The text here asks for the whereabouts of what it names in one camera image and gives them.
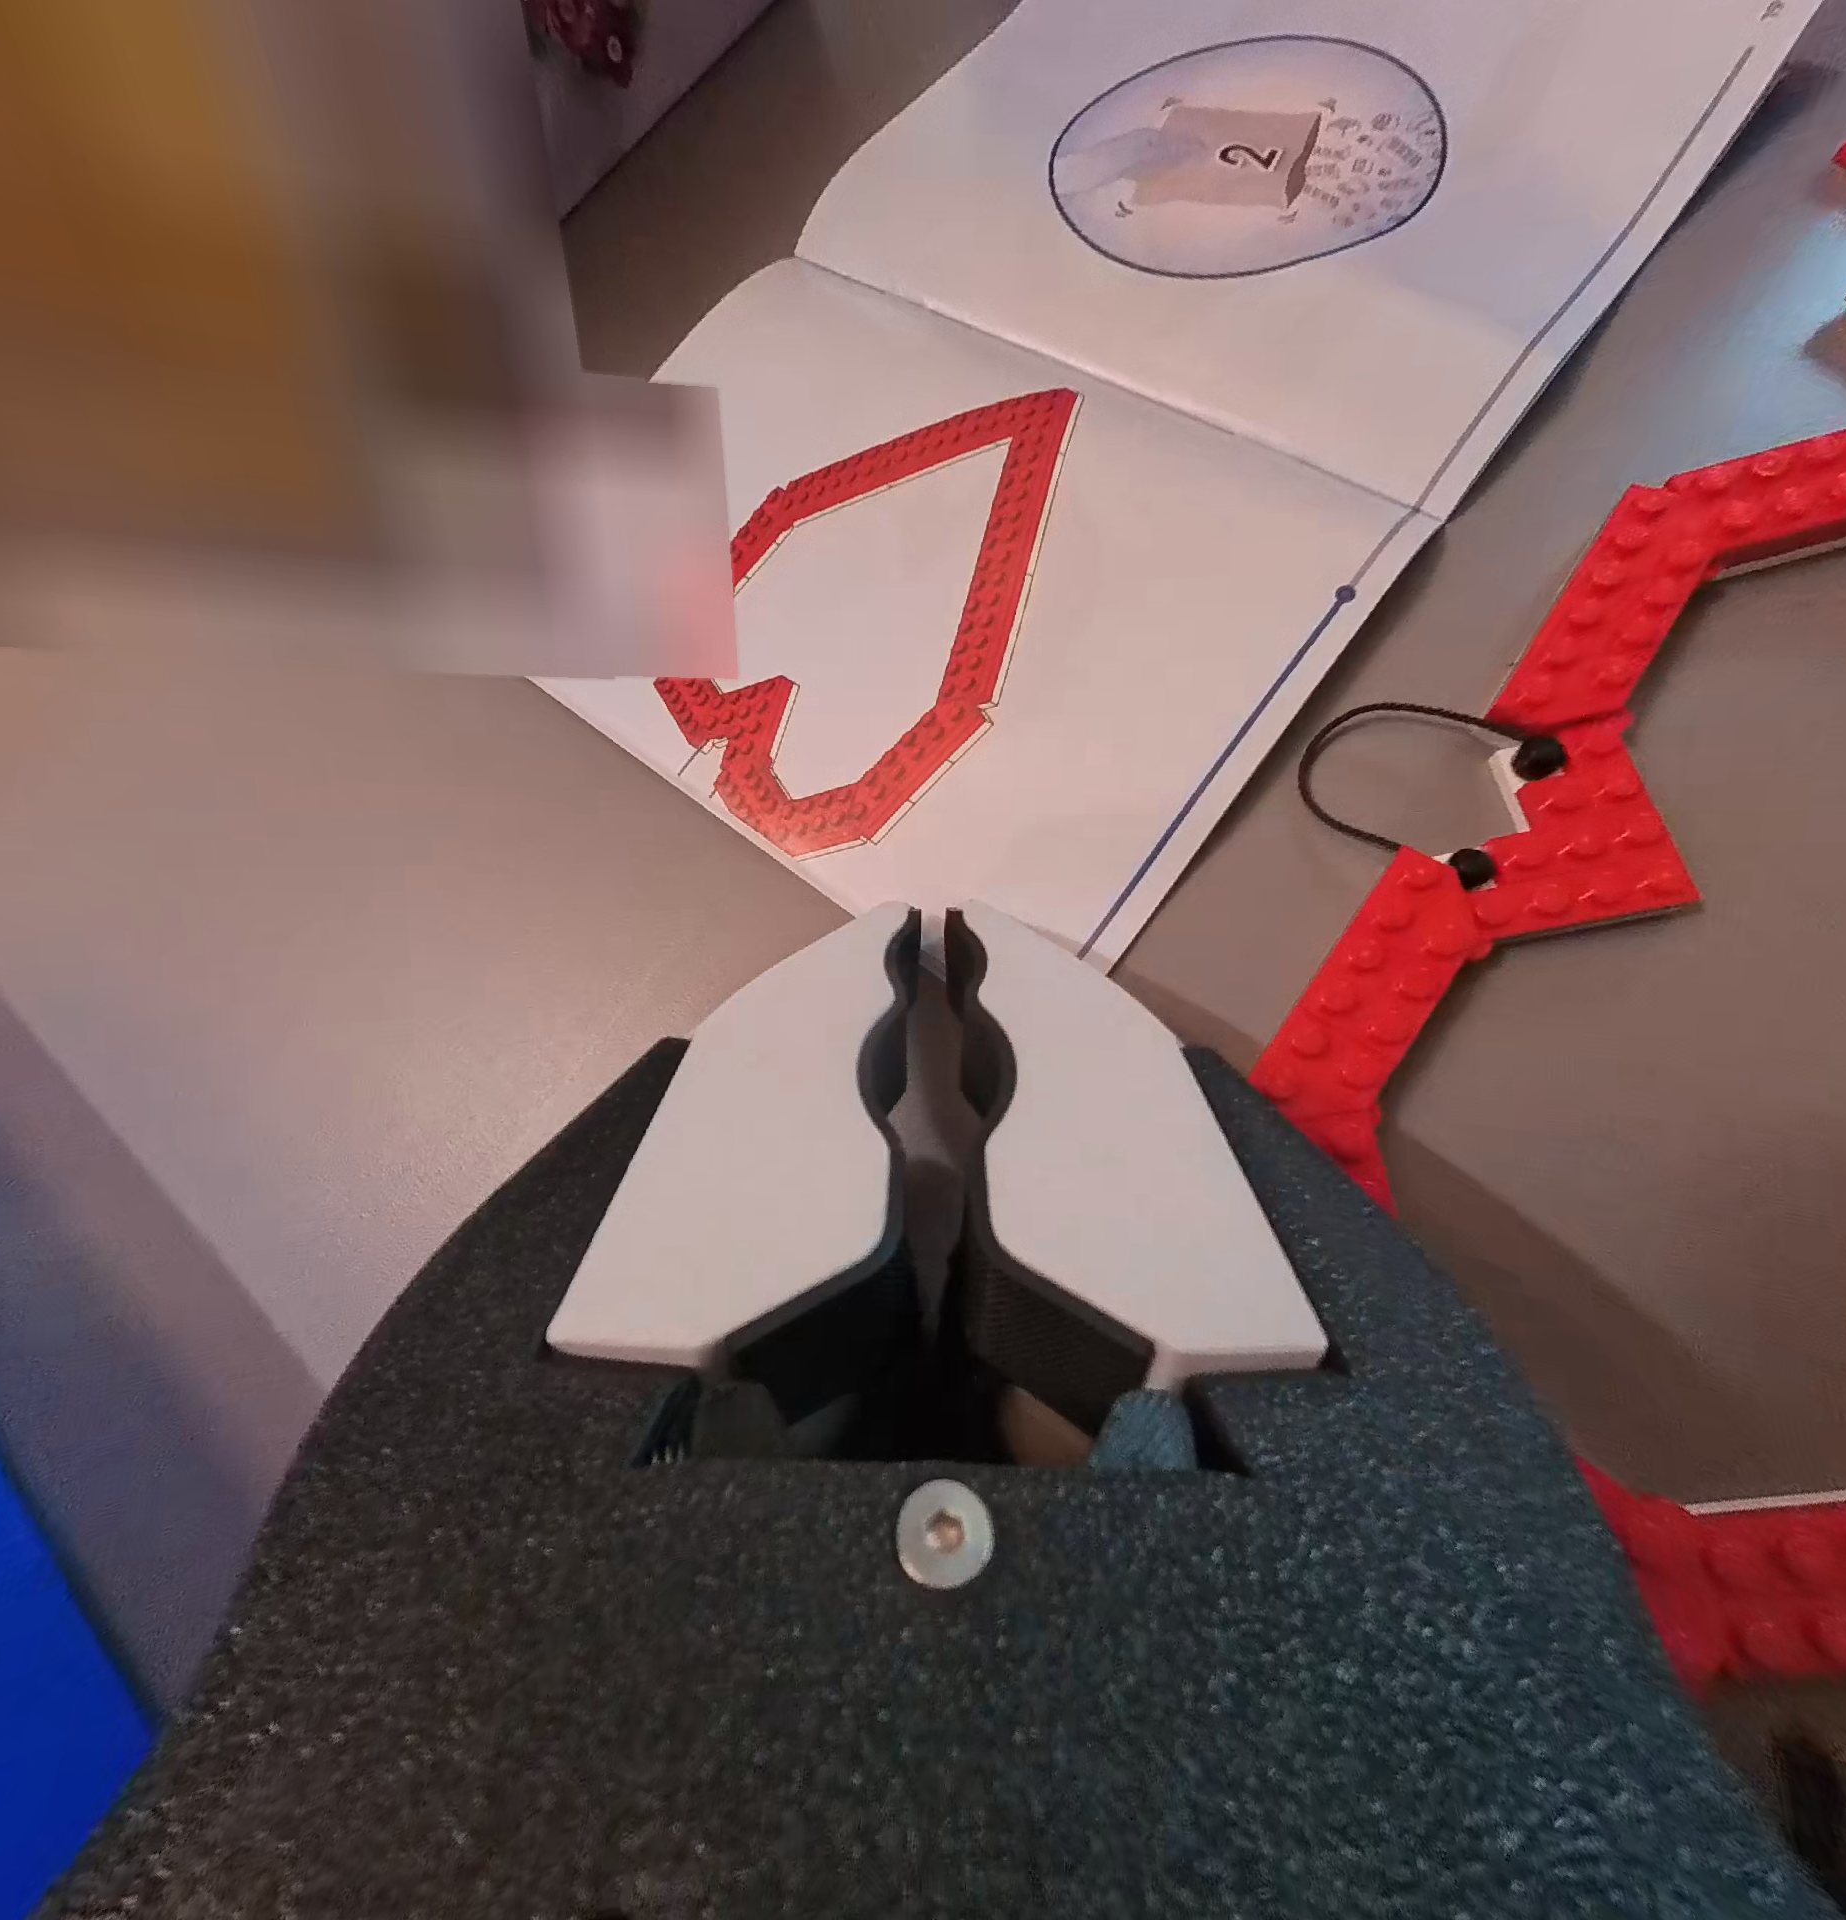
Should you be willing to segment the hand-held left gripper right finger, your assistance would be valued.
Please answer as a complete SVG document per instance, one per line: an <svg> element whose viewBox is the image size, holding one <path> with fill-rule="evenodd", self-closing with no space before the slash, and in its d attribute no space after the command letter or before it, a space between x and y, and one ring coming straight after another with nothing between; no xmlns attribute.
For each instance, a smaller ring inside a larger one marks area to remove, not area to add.
<svg viewBox="0 0 1846 1920"><path fill-rule="evenodd" d="M1177 1038L1012 914L944 923L968 1175L964 1333L1018 1388L1306 1374L1326 1333Z"/></svg>

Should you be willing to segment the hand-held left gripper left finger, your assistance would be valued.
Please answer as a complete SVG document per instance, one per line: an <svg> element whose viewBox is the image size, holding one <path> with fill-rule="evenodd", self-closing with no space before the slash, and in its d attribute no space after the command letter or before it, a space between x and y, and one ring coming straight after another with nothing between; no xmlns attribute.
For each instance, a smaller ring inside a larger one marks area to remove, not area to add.
<svg viewBox="0 0 1846 1920"><path fill-rule="evenodd" d="M704 1017L553 1312L562 1357L719 1365L904 1243L923 914L882 904Z"/></svg>

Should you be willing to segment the red brick heart frame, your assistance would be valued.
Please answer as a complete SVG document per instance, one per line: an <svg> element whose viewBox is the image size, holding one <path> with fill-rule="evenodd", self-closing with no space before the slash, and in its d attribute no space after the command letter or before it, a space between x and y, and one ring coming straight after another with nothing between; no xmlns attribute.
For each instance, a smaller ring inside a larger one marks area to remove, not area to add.
<svg viewBox="0 0 1846 1920"><path fill-rule="evenodd" d="M1846 543L1846 429L1622 495L1480 728L1511 829L1393 848L1251 1084L1378 1209L1382 1093L1459 975L1514 941L1701 900L1632 756L1632 699L1691 597ZM1678 1678L1846 1679L1846 1493L1695 1510L1581 1472Z"/></svg>

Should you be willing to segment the open instruction booklet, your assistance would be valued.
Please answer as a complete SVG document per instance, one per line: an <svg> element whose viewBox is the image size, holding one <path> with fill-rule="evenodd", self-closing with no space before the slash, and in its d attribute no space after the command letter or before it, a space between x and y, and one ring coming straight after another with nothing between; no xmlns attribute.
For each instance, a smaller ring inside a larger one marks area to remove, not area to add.
<svg viewBox="0 0 1846 1920"><path fill-rule="evenodd" d="M540 689L843 911L1126 952L1817 5L1018 5L660 375L737 666Z"/></svg>

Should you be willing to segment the blue bin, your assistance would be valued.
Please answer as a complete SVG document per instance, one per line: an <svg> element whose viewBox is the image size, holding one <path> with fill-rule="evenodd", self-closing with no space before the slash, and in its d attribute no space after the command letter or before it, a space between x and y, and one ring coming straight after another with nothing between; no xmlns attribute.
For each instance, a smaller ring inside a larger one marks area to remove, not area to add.
<svg viewBox="0 0 1846 1920"><path fill-rule="evenodd" d="M0 1810L97 1818L150 1737L135 1683L0 1458Z"/></svg>

